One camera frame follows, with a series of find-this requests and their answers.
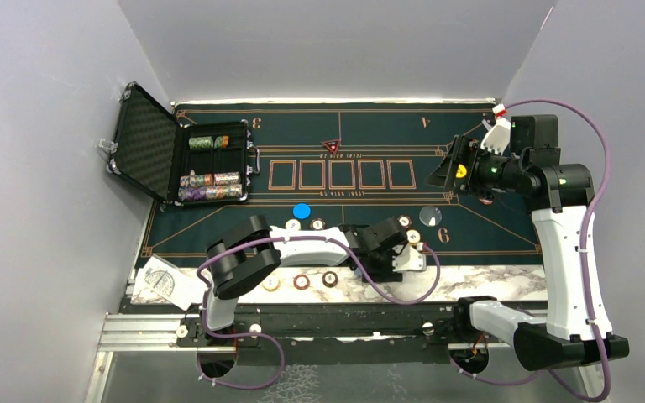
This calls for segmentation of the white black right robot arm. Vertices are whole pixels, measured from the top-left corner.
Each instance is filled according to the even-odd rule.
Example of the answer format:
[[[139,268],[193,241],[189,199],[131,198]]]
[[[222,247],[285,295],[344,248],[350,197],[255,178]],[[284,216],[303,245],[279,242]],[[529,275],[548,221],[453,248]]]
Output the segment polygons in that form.
[[[547,316],[532,317],[490,296],[462,297],[451,319],[464,342],[485,332],[511,345],[529,371],[561,369],[623,359],[626,338],[614,334],[601,305],[590,241],[595,197],[582,164],[561,164],[555,137],[525,139],[502,156],[457,135],[428,183],[460,195],[490,200],[494,192],[524,198],[543,256]]]

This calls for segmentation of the yellow poker chip stack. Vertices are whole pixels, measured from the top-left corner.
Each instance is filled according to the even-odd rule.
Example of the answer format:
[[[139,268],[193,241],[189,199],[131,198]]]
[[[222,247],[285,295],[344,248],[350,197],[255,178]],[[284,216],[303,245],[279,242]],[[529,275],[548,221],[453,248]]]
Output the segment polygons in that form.
[[[276,276],[271,275],[262,282],[261,286],[268,292],[274,292],[280,288],[281,283]]]

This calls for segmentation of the brown poker chip stack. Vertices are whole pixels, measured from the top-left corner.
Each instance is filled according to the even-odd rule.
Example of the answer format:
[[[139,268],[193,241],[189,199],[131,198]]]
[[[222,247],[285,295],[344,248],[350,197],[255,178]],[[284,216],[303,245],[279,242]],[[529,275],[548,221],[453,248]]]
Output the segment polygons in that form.
[[[333,272],[333,271],[326,271],[322,275],[322,283],[327,288],[335,287],[337,285],[337,283],[338,283],[337,274],[335,272]]]

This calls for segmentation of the red poker chip stack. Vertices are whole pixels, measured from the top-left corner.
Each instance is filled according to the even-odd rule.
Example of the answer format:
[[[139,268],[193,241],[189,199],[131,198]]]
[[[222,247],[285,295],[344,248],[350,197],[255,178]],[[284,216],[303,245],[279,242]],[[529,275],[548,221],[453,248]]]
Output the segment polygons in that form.
[[[310,286],[310,279],[303,274],[297,275],[293,279],[293,285],[297,290],[305,290]]]

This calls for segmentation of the yellow round button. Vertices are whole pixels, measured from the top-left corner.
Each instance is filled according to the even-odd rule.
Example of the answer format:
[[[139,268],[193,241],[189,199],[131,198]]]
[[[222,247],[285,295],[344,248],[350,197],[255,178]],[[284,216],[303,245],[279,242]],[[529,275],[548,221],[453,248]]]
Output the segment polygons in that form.
[[[467,174],[468,174],[467,168],[464,165],[459,164],[455,174],[455,178],[462,179],[462,178],[465,178]]]

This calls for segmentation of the blue round button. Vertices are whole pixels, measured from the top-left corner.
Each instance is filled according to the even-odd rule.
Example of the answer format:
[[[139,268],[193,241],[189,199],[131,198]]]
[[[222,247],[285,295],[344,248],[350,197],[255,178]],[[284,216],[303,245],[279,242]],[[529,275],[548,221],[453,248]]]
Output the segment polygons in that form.
[[[305,220],[308,219],[311,216],[312,209],[307,203],[297,203],[293,208],[292,208],[292,214],[293,217],[296,220]]]

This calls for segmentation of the white round button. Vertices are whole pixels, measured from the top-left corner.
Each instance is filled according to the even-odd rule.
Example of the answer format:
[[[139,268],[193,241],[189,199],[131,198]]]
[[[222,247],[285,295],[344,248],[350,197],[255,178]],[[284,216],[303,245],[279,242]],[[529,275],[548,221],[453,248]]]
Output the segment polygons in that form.
[[[435,206],[425,206],[421,208],[418,218],[420,223],[432,228],[436,227],[442,221],[443,214],[441,210]]]

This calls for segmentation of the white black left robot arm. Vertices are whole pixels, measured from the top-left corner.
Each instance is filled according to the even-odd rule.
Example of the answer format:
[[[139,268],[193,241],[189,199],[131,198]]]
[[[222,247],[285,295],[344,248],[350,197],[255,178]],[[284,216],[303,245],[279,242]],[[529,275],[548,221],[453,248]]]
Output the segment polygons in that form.
[[[239,297],[279,267],[348,266],[369,283],[398,281],[393,259],[408,244],[407,230],[395,218],[374,225],[294,230],[271,226],[264,215],[249,217],[210,244],[197,269],[207,285],[197,330],[210,344],[226,341]]]

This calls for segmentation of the red triangular dealer button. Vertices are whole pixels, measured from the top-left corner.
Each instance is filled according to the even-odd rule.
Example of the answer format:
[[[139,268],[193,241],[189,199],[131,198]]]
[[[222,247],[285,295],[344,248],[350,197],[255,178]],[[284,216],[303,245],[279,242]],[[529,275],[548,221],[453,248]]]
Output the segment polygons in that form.
[[[330,155],[337,154],[337,152],[339,151],[340,144],[341,144],[340,139],[322,141],[322,146],[330,153]]]

